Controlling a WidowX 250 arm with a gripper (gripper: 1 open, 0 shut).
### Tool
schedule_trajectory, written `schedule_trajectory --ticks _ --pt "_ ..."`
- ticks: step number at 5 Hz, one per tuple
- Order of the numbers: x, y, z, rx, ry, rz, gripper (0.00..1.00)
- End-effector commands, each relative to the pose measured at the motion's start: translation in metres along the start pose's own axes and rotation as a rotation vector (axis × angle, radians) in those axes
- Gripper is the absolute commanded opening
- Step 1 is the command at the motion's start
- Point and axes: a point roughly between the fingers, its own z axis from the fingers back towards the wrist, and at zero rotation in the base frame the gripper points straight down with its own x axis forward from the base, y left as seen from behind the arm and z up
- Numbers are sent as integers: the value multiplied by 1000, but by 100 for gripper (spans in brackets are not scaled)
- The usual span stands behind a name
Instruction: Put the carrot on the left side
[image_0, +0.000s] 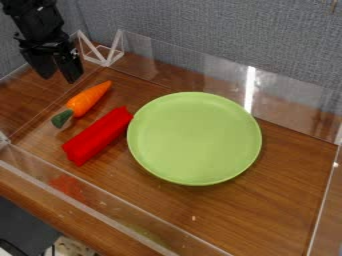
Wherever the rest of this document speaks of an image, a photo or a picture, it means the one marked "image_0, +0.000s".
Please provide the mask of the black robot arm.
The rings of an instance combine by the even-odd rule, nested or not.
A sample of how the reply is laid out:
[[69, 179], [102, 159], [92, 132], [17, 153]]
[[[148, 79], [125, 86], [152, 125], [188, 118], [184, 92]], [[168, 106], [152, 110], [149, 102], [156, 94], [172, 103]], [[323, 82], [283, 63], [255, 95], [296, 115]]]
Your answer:
[[63, 19], [55, 0], [0, 0], [0, 4], [18, 28], [13, 38], [35, 73], [49, 79], [59, 71], [73, 84], [84, 69], [76, 45], [62, 31]]

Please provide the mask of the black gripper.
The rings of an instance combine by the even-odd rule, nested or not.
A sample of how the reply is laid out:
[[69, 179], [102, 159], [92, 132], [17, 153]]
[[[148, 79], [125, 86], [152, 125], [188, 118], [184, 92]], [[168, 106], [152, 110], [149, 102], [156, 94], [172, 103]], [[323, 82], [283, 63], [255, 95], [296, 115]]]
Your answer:
[[26, 39], [18, 32], [13, 39], [18, 42], [19, 53], [35, 71], [49, 79], [55, 72], [55, 65], [69, 84], [73, 84], [84, 73], [81, 59], [69, 35], [57, 30], [42, 40]]

